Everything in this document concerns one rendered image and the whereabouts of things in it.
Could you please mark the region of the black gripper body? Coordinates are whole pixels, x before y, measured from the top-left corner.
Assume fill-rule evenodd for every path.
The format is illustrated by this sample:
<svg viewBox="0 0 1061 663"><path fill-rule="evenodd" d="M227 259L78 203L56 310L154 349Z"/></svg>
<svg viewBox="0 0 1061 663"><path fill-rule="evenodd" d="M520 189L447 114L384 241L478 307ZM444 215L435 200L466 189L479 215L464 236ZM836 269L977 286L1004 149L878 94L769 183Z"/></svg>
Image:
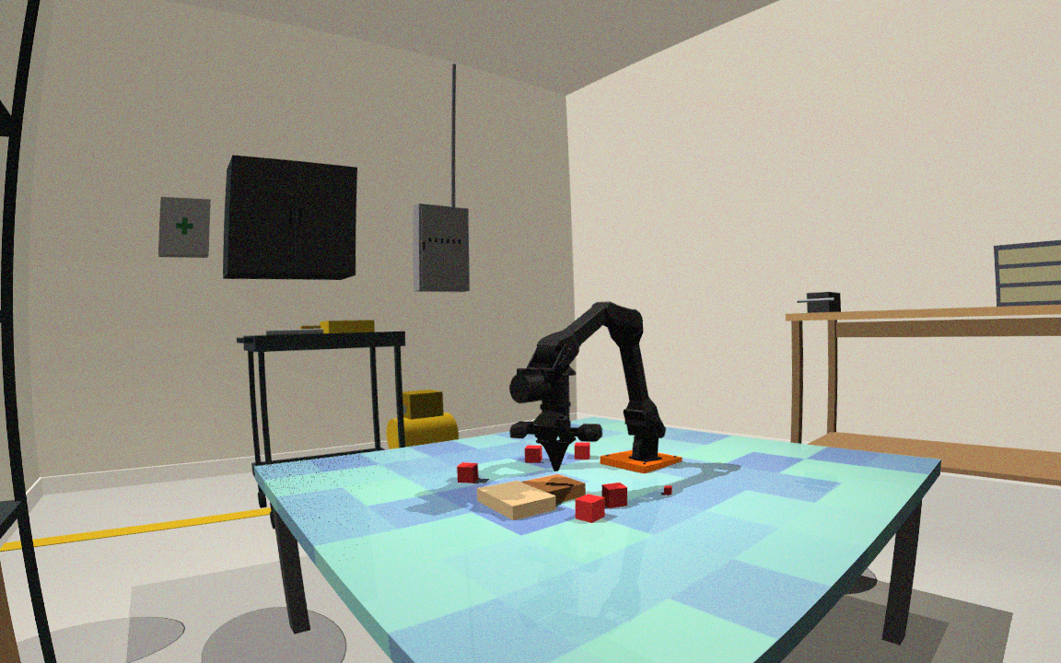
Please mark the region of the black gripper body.
<svg viewBox="0 0 1061 663"><path fill-rule="evenodd" d="M554 399L554 400L543 400L543 405L549 403L551 411L559 411L559 404L566 406L569 418L571 418L571 399ZM527 434L534 434L533 421L519 421L514 424L509 431L509 437L512 439L525 439ZM578 428L569 428L566 434L559 434L559 441L571 441L573 439L580 440L581 442L594 442L602 438L602 425L601 424L582 424Z"/></svg>

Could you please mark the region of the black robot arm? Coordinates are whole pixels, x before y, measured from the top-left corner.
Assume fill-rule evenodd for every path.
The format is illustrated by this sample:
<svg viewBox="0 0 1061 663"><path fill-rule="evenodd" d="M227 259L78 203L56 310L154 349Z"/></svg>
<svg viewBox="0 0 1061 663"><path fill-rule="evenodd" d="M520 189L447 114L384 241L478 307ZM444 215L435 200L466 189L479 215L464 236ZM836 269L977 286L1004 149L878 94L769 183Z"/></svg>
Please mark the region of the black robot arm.
<svg viewBox="0 0 1061 663"><path fill-rule="evenodd" d="M624 424L629 436L634 436L632 456L641 463L662 459L658 457L659 440L664 439L667 429L659 418L659 411L649 398L643 356L639 343L643 337L643 316L636 309L615 306L611 301L595 302L577 320L562 331L549 334L536 343L536 351L527 368L518 368L509 385L509 392L518 403L569 398L569 376L575 376L571 368L578 347L592 334L608 328L608 334L619 345L630 402L624 411ZM559 411L551 411L549 403L533 421L534 434L538 439L555 440L571 428L563 404Z"/></svg>

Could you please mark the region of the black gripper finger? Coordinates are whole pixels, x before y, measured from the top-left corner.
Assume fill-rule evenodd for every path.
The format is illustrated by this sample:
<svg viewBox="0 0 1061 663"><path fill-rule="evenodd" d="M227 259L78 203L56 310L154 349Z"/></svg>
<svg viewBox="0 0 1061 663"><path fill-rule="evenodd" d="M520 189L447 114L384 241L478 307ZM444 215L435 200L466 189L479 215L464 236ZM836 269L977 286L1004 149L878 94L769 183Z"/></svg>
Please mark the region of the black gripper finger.
<svg viewBox="0 0 1061 663"><path fill-rule="evenodd" d="M563 463L563 458L564 458L564 455L566 455L566 448L568 448L568 446L571 444L571 442L574 442L574 441L576 441L576 440L573 439L571 441L559 441L559 439L557 439L557 441L555 442L555 444L556 444L555 471L559 471L560 465L561 465L561 463Z"/></svg>
<svg viewBox="0 0 1061 663"><path fill-rule="evenodd" d="M555 442L556 441L557 441L557 439L555 439L555 440L549 440L549 441L536 440L536 442L540 442L540 444L542 444L543 448L546 448L549 460L551 461L551 465L552 465L554 471L555 471L555 452L556 452L556 444L555 444Z"/></svg>

